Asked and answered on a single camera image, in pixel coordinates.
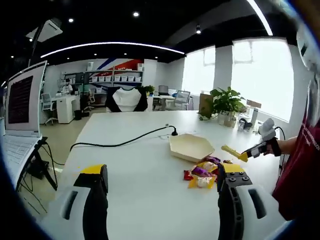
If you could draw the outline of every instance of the beige tray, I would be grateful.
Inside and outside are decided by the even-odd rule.
[[[215,151],[206,138],[187,133],[170,136],[169,143],[171,155],[194,163]]]

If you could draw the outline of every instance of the red shirt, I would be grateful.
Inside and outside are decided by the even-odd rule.
[[[279,212],[286,220],[315,211],[320,204],[320,86],[313,79],[308,88],[306,109],[283,173],[273,191]]]

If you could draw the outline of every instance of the led light strip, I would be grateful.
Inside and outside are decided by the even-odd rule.
[[[137,46],[144,46],[144,47],[151,47],[151,48],[156,48],[156,49],[163,49],[163,50],[168,50],[171,52],[175,52],[178,54],[185,54],[182,51],[177,51],[177,50],[173,50],[167,47],[163,47],[163,46],[156,46],[156,45],[150,45],[150,44],[144,44],[144,43],[135,43],[135,42],[122,42],[122,41],[106,41],[106,42],[92,42],[92,43],[85,43],[85,44],[80,44],[80,45],[75,45],[75,46],[69,46],[69,47],[65,47],[59,50],[55,50],[52,52],[49,52],[45,55],[42,55],[41,58],[47,57],[51,54],[56,54],[58,52],[62,52],[65,50],[69,50],[69,49],[75,49],[75,48],[80,48],[80,47],[86,47],[86,46],[94,46],[94,45],[105,45],[105,44],[122,44],[122,45],[137,45]]]
[[[269,23],[267,22],[267,19],[265,18],[264,14],[262,13],[261,9],[258,7],[257,3],[255,2],[255,0],[246,0],[251,7],[253,8],[253,10],[255,11],[255,13],[258,15],[258,17],[260,18],[260,21],[262,22],[266,32],[268,33],[269,36],[273,36],[274,34],[271,31],[271,28],[269,26]]]

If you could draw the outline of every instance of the laptop screen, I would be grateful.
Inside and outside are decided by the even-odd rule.
[[[28,131],[30,136],[40,135],[39,98],[45,67],[46,62],[41,62],[9,79],[5,101],[6,134],[21,135],[22,131]]]

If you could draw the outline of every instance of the ceiling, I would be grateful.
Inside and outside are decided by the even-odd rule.
[[[158,57],[158,61],[169,63],[183,55],[145,46],[96,45],[58,52],[45,58],[40,56],[62,48],[96,42],[143,43],[189,53],[211,45],[230,45],[235,39],[267,36],[260,19],[246,0],[236,1],[242,1],[243,11],[250,11],[250,14],[234,19],[231,17],[219,24],[210,23],[202,16],[206,13],[208,16],[210,10],[218,10],[221,6],[226,6],[224,9],[230,15],[230,12],[227,12],[228,4],[235,0],[29,0],[21,1],[19,8],[16,2],[10,2],[7,11],[15,14],[2,19],[2,23],[6,23],[3,29],[6,37],[0,56],[0,82],[27,66],[33,42],[25,36],[52,18],[61,22],[63,33],[38,42],[32,57],[33,63],[45,59],[52,65],[110,57]],[[134,11],[139,12],[140,16],[133,17]],[[272,8],[265,17],[274,36],[287,38],[289,43],[295,44],[295,28],[282,13]],[[69,18],[73,18],[74,22],[69,23]],[[217,14],[212,14],[212,18],[218,18]],[[188,24],[191,31],[189,29],[183,32]],[[195,34],[197,24],[203,26],[200,35]],[[183,39],[180,37],[179,41],[169,43],[168,40],[177,33],[182,33],[179,35],[183,35]]]

